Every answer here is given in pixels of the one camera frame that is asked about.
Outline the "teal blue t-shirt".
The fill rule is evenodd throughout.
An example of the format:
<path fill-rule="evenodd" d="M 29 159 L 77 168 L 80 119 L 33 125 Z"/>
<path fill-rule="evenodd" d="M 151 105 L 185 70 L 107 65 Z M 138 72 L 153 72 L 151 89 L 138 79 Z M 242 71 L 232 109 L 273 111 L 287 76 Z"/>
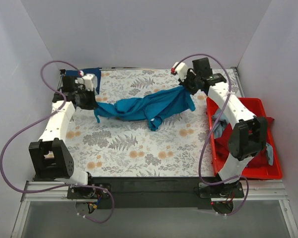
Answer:
<path fill-rule="evenodd" d="M 114 104 L 98 103 L 94 115 L 97 122 L 100 122 L 100 117 L 122 121 L 146 120 L 149 129 L 156 131 L 166 118 L 195 109 L 191 94 L 184 87 L 178 86 L 142 98 L 122 99 Z"/>

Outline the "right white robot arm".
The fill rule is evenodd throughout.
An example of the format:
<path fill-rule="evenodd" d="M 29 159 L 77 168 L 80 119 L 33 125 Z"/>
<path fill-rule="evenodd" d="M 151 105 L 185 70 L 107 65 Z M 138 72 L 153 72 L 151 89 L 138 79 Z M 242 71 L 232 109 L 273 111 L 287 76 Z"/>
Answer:
<path fill-rule="evenodd" d="M 229 74 L 214 74 L 209 63 L 210 55 L 199 54 L 200 59 L 189 68 L 183 60 L 175 63 L 172 74 L 179 76 L 179 84 L 192 95 L 203 91 L 225 115 L 232 127 L 228 140 L 229 155 L 219 172 L 217 182 L 204 182 L 215 186 L 220 197 L 233 191 L 232 184 L 239 181 L 248 163 L 266 147 L 268 123 L 265 117 L 257 117 L 232 93 Z"/>

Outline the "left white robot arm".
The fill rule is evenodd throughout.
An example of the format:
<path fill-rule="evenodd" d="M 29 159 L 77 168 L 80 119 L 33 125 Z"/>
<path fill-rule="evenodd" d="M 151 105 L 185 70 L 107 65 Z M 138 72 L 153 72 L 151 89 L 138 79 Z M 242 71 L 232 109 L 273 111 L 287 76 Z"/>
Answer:
<path fill-rule="evenodd" d="M 88 181 L 89 173 L 75 168 L 75 163 L 66 144 L 66 134 L 77 108 L 95 110 L 97 77 L 94 74 L 64 76 L 63 85 L 54 93 L 52 116 L 37 142 L 31 142 L 29 153 L 37 178 L 80 184 L 79 193 L 91 198 L 96 187 Z"/>

